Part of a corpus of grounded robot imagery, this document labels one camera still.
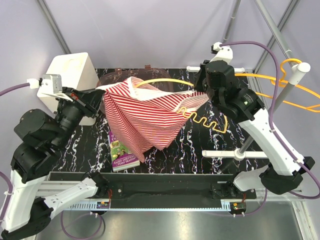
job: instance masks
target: book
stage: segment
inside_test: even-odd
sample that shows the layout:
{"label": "book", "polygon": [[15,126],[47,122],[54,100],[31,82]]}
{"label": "book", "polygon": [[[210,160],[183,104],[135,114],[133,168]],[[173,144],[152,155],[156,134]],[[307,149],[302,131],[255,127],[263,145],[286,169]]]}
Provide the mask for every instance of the book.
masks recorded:
{"label": "book", "polygon": [[111,131],[108,135],[110,145],[110,155],[114,172],[140,165],[138,158],[130,152],[122,142],[120,142]]}

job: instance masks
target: black marble table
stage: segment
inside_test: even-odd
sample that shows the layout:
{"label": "black marble table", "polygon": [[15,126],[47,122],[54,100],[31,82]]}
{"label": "black marble table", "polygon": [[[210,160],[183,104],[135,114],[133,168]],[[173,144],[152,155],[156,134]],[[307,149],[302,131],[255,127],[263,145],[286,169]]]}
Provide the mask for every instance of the black marble table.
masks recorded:
{"label": "black marble table", "polygon": [[[98,77],[113,72],[114,69],[97,69]],[[195,82],[195,74],[185,69],[166,69],[173,79]],[[239,77],[239,84],[248,87],[246,77]],[[186,91],[190,86],[175,83],[174,91]],[[222,114],[212,108],[208,101],[197,111],[198,116],[207,117],[208,121],[217,121],[223,129]],[[78,126],[72,134],[65,150],[58,152],[60,158],[52,171],[61,172],[112,172],[110,148],[108,143],[108,121],[100,112],[93,126]],[[145,152],[145,163],[129,168],[125,173],[156,174],[233,174],[250,171],[265,166],[268,159],[244,159],[236,161],[231,158],[208,158],[202,156],[202,150],[234,150],[241,147],[248,134],[231,119],[228,119],[227,132],[216,132],[203,127],[189,119],[168,148],[158,150],[151,148]],[[250,151],[260,151],[257,144],[252,144]]]}

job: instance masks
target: garment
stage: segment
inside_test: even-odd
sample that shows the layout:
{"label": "garment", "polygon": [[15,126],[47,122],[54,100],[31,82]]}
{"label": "garment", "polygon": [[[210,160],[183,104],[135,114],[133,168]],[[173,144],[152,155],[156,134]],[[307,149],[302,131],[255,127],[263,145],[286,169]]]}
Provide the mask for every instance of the garment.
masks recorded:
{"label": "garment", "polygon": [[105,115],[112,133],[143,163],[144,152],[151,147],[162,150],[176,138],[188,120],[185,115],[208,101],[203,92],[194,90],[165,92],[150,84],[139,88],[143,80],[130,77],[123,82],[98,87],[105,90]]}

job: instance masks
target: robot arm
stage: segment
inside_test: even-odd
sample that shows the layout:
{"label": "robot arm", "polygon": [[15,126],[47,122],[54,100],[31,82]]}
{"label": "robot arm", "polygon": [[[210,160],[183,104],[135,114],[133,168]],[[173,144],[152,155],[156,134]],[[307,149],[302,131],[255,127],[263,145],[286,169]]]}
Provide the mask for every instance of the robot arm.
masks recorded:
{"label": "robot arm", "polygon": [[234,181],[228,183],[227,189],[232,195],[263,187],[278,195],[289,192],[303,180],[305,171],[298,163],[311,169],[315,161],[298,153],[274,126],[296,159],[288,154],[269,126],[269,114],[263,102],[251,89],[239,88],[235,70],[228,65],[229,62],[229,59],[205,60],[200,65],[194,89],[206,93],[214,107],[247,131],[269,158],[270,164],[235,174]]}
{"label": "robot arm", "polygon": [[55,118],[40,109],[26,112],[14,128],[23,143],[11,161],[13,191],[1,223],[3,239],[19,240],[41,232],[61,211],[92,196],[104,196],[108,182],[102,175],[91,173],[79,184],[52,196],[36,197],[41,183],[59,159],[56,151],[63,149],[83,117],[94,118],[104,94],[102,90],[77,91],[61,87],[61,78],[54,78],[51,96],[57,97]]}

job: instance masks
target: reflective metal surface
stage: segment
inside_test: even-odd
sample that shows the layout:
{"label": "reflective metal surface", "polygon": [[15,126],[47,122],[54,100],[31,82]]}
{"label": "reflective metal surface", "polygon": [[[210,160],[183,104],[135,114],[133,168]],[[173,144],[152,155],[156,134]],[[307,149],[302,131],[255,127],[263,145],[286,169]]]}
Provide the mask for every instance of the reflective metal surface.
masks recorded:
{"label": "reflective metal surface", "polygon": [[[248,202],[248,212],[258,207]],[[65,211],[67,226],[83,211]],[[246,217],[214,216],[207,212],[107,212],[106,229],[99,240],[302,240],[289,202],[267,202],[257,214]],[[67,227],[69,234],[85,238],[94,233],[99,220],[85,216]],[[68,240],[61,230],[60,216],[36,236],[37,240]]]}

